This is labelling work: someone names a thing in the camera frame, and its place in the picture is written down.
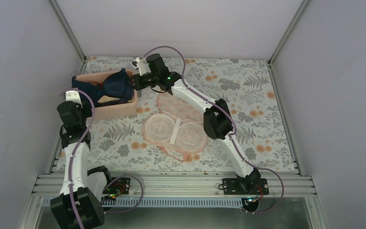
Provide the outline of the navy blue bra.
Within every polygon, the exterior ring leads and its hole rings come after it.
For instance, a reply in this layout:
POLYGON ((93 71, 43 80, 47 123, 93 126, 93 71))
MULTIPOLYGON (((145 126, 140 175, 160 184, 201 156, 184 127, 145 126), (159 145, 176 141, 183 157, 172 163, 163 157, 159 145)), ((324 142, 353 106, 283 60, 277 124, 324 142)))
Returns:
POLYGON ((134 98, 134 89, 131 86, 130 76, 124 68, 118 72, 108 74, 106 77, 97 74, 93 76, 74 76, 71 79, 71 85, 73 88, 85 92, 93 100, 96 107, 98 107, 97 101, 104 95, 121 98, 124 100, 123 104, 134 98), (99 83, 103 84, 102 90, 98 87, 99 83))

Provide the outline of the floral mesh laundry bag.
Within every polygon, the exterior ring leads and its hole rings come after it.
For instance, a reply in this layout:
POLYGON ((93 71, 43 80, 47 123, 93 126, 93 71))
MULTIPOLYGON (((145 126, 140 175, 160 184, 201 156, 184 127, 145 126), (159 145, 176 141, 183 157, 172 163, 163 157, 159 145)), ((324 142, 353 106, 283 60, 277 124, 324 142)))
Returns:
POLYGON ((143 124, 144 139, 159 147, 167 156, 168 150, 183 155, 200 153, 208 142, 203 129, 203 113, 176 96, 164 93, 157 97, 159 112, 149 116, 143 124))

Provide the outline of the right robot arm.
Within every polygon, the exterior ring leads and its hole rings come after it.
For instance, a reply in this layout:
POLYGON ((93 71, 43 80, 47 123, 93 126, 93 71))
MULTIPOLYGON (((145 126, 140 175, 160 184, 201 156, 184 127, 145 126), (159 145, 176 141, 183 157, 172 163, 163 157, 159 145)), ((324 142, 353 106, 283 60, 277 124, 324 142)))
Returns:
POLYGON ((231 117, 227 102, 215 100, 189 85, 183 73, 171 72, 160 54, 137 57, 132 66, 138 74, 132 76, 132 86, 140 91, 145 88, 160 87, 160 90, 182 99, 196 108, 203 116, 203 129, 208 137, 219 142, 223 150, 231 157, 236 172, 237 188, 244 194, 257 189, 261 174, 243 156, 236 138, 236 125, 231 117))

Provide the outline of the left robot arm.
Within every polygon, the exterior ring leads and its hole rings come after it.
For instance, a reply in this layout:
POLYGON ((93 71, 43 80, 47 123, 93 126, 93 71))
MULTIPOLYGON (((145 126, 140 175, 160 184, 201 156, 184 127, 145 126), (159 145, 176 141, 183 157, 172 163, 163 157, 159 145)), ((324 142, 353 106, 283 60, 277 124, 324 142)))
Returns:
POLYGON ((87 168, 91 152, 91 134, 86 119, 88 105, 66 101, 57 106, 63 122, 61 147, 66 156, 66 174, 58 197, 50 209, 62 229, 93 229, 104 224, 103 193, 113 188, 113 179, 105 166, 87 168))

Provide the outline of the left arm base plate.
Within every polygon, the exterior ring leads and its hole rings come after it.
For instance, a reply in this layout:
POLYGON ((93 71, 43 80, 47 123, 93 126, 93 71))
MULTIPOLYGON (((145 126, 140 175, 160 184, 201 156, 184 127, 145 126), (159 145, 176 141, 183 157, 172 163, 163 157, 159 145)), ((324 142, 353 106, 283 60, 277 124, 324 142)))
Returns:
POLYGON ((129 194, 131 179, 129 177, 117 178, 103 191, 104 199, 116 199, 118 196, 129 194))

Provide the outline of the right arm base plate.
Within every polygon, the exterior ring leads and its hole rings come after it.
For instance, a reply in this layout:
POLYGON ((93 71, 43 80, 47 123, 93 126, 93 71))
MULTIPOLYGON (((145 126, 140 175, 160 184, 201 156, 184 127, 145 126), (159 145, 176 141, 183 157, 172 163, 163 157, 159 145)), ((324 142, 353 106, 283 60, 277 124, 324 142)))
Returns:
POLYGON ((267 180, 260 178, 257 181, 242 181, 238 178, 224 178, 218 185, 225 195, 269 195, 267 180))

